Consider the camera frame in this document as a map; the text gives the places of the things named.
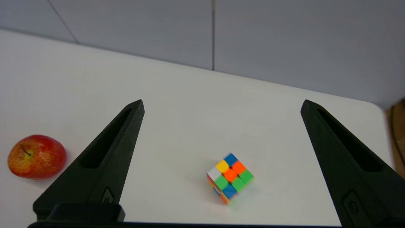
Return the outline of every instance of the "apple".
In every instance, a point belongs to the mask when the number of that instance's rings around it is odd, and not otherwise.
[[[66,163],[66,151],[55,139],[32,135],[20,140],[11,150],[8,164],[17,176],[42,180],[57,174]]]

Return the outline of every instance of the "rubik's cube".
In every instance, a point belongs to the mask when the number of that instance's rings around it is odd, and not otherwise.
[[[207,173],[208,183],[215,193],[228,204],[253,179],[253,175],[232,154],[228,154]]]

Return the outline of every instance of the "table surface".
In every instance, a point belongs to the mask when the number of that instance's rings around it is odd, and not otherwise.
[[[13,176],[16,142],[51,136],[68,165],[138,99],[126,221],[340,225],[300,115],[305,99],[392,166],[385,117],[371,103],[0,30],[0,226],[34,222],[32,203],[56,178]],[[229,152],[256,179],[225,206],[205,173]]]

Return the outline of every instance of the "blue sticker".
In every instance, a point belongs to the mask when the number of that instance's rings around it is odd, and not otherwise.
[[[228,163],[228,165],[229,165],[230,167],[232,167],[232,166],[238,161],[238,159],[236,159],[236,157],[235,157],[232,153],[228,154],[228,155],[224,158],[224,160]]]
[[[231,199],[237,193],[232,185],[228,185],[222,192],[228,199]]]

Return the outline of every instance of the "gray wall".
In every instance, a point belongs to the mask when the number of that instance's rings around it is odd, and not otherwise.
[[[0,0],[0,28],[383,108],[405,96],[404,0],[216,0],[215,20],[212,3]]]
[[[217,0],[215,69],[388,107],[405,95],[405,1]]]

